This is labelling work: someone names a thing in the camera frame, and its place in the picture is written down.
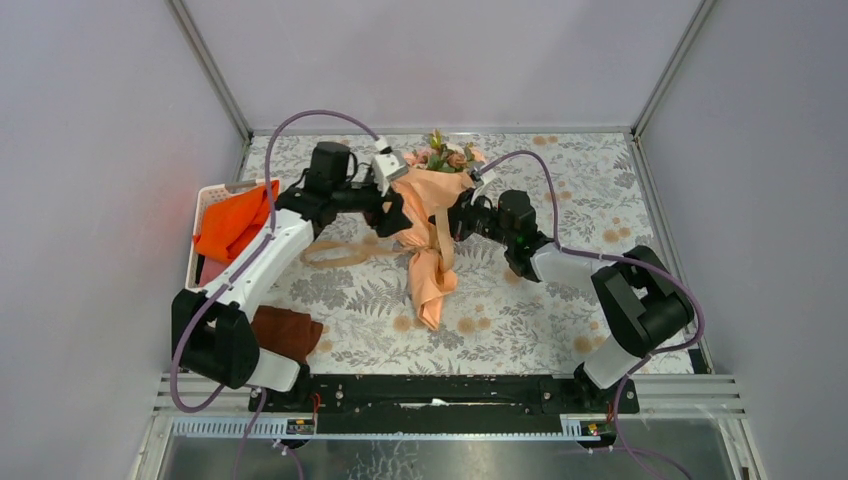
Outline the tan satin ribbon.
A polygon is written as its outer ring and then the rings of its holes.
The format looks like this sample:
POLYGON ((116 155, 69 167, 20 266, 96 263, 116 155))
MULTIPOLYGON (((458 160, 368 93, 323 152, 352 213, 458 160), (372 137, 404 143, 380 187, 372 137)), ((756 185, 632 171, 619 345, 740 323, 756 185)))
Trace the tan satin ribbon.
POLYGON ((438 257, 438 267, 450 270, 455 264, 454 240, 450 231, 447 208, 438 208, 432 217, 434 225, 429 228, 429 243, 426 246, 411 246, 401 249, 386 249, 376 244, 342 243, 336 241, 316 241, 303 250, 299 259, 314 268, 342 268, 358 265, 372 257, 396 256, 403 253, 432 251, 438 257), (332 250, 346 250, 348 254, 335 258, 314 259, 313 254, 332 250))

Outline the pink fake flower bouquet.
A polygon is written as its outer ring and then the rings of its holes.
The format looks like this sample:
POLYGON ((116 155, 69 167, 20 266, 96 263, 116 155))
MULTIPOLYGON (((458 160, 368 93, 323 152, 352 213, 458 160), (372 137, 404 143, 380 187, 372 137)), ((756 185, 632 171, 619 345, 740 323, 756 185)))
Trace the pink fake flower bouquet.
POLYGON ((440 173, 461 173, 486 163, 482 151, 473 143, 454 143, 440 130, 426 136, 424 147, 403 154, 406 163, 417 169, 440 173))

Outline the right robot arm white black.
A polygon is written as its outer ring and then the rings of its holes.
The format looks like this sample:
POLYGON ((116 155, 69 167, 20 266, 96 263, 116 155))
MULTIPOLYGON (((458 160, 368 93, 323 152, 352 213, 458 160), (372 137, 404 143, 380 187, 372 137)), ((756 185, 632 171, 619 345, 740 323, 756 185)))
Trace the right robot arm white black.
POLYGON ((610 336, 575 370, 573 396, 583 410, 601 410, 614 385, 695 317, 689 296, 652 249, 639 245, 613 259, 566 253, 538 228, 522 191, 508 190, 492 203, 468 189, 446 218, 457 241, 476 234, 503 245, 517 276, 594 293, 610 336))

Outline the beige kraft wrapping paper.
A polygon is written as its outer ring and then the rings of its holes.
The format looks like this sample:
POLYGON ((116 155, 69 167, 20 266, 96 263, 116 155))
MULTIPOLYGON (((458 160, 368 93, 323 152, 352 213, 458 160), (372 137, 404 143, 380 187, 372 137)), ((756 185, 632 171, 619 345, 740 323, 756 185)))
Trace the beige kraft wrapping paper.
POLYGON ((412 168, 392 182, 402 200, 402 212, 412 226, 394 235, 412 253, 408 291, 416 318, 428 329, 440 328, 445 298, 458 287, 454 240, 447 209, 473 182, 466 173, 442 173, 412 168))

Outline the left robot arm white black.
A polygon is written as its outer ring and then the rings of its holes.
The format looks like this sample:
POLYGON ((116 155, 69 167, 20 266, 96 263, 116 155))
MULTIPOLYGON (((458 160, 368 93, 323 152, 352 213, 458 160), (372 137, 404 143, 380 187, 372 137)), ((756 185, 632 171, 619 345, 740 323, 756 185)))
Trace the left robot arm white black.
POLYGON ((309 401, 310 385, 299 362, 259 345, 251 327, 262 297, 341 213, 361 213, 381 237, 410 227, 403 199, 392 182, 409 171, 384 139, 366 176, 348 176, 352 153, 336 143, 318 143, 302 180, 279 193, 270 215, 246 249, 212 281, 184 289, 172 302, 172 369, 202 375, 227 388, 272 390, 288 411, 309 401))

